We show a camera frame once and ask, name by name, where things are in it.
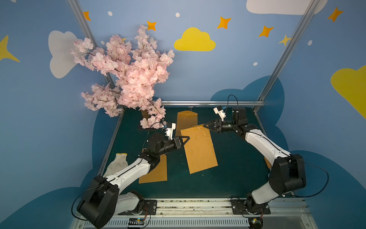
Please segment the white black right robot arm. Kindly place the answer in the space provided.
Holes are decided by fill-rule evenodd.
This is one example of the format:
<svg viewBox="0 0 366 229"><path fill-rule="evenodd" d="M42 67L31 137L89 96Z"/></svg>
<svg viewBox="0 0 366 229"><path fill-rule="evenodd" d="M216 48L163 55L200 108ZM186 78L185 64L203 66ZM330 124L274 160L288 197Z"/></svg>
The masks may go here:
<svg viewBox="0 0 366 229"><path fill-rule="evenodd" d="M214 109L220 117L204 124L217 133L235 132L254 146L270 163L271 171L266 184L252 191L247 200L249 206L260 206L275 198L306 186L305 163L299 154L291 154L270 140L256 125L247 120L245 109L233 109L233 120L227 121L225 110Z"/></svg>

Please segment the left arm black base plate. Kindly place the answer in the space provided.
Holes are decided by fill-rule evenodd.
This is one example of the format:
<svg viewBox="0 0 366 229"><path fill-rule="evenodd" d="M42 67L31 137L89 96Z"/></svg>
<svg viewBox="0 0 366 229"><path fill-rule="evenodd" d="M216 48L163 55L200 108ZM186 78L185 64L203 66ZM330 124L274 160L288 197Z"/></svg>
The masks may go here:
<svg viewBox="0 0 366 229"><path fill-rule="evenodd" d="M156 199L145 199L144 202L140 202L133 211L125 211L118 213L117 215L156 215L157 211L157 200Z"/></svg>

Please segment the kraft paper file bag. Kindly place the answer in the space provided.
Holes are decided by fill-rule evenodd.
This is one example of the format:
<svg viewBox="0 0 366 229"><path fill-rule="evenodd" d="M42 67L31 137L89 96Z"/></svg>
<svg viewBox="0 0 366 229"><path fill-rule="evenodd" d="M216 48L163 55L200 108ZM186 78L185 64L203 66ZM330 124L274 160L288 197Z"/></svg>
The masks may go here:
<svg viewBox="0 0 366 229"><path fill-rule="evenodd" d="M160 156L160 163L148 174L139 178L139 184L167 181L167 156Z"/></svg>
<svg viewBox="0 0 366 229"><path fill-rule="evenodd" d="M181 130L190 140L185 144L185 154L190 174L218 166L210 130L199 125Z"/></svg>
<svg viewBox="0 0 366 229"><path fill-rule="evenodd" d="M182 111L177 113L175 135L181 135L181 130L195 127L198 124L198 114L193 111Z"/></svg>

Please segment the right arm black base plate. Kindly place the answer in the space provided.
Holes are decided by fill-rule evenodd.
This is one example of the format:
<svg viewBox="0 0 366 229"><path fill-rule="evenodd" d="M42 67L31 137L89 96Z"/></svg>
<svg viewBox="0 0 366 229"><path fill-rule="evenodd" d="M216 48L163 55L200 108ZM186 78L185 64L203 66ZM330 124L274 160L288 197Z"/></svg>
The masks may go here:
<svg viewBox="0 0 366 229"><path fill-rule="evenodd" d="M231 198L229 200L234 215L270 215L271 211L267 203L256 204L253 200Z"/></svg>

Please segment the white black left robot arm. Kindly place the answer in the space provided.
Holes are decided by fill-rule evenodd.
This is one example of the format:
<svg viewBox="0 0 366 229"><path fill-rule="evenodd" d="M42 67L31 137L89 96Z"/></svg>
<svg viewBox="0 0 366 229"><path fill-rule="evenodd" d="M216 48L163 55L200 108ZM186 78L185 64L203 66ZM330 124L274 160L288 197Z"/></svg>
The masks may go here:
<svg viewBox="0 0 366 229"><path fill-rule="evenodd" d="M119 195L130 184L154 170L160 163L160 156L181 149L189 136L176 136L172 139L155 133L148 140L148 147L126 168L107 177L96 176L88 189L79 195L81 201L77 211L95 228L103 228L110 219L126 211L141 211L139 205L144 200L136 192Z"/></svg>

